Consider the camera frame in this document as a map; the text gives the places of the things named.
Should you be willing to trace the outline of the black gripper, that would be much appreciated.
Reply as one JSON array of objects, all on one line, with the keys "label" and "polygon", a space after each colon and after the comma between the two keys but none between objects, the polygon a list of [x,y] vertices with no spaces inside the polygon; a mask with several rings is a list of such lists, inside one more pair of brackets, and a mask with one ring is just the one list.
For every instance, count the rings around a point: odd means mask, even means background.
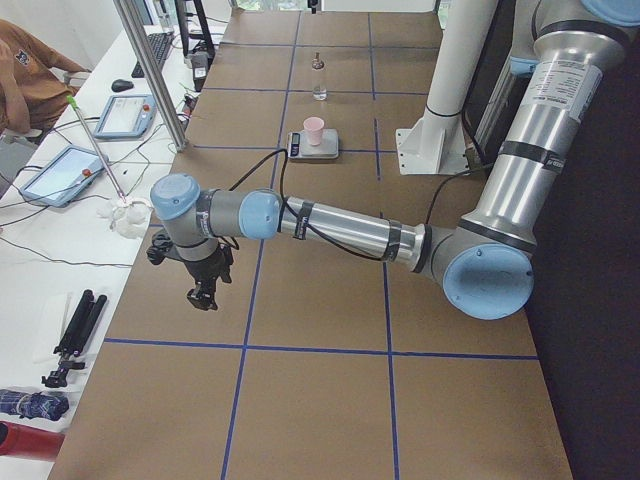
[{"label": "black gripper", "polygon": [[199,310],[218,310],[216,282],[218,279],[227,284],[232,282],[234,259],[229,246],[215,239],[205,239],[189,247],[180,246],[161,229],[153,234],[146,255],[152,265],[160,265],[165,259],[181,262],[195,282],[187,293],[187,300]]}]

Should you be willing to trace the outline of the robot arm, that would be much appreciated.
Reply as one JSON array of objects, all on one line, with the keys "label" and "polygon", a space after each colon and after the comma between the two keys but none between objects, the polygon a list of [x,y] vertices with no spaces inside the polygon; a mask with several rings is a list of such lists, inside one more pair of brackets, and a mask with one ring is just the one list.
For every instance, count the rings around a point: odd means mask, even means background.
[{"label": "robot arm", "polygon": [[398,261],[438,283],[449,302],[483,320],[517,312],[534,286],[533,227],[604,72],[622,62],[639,28],[635,1],[520,1],[514,63],[532,76],[476,208],[453,229],[408,226],[269,189],[204,190],[187,174],[158,180],[151,201],[163,227],[147,256],[182,263],[190,303],[216,308],[231,249],[221,238],[286,233],[321,239],[374,261]]}]

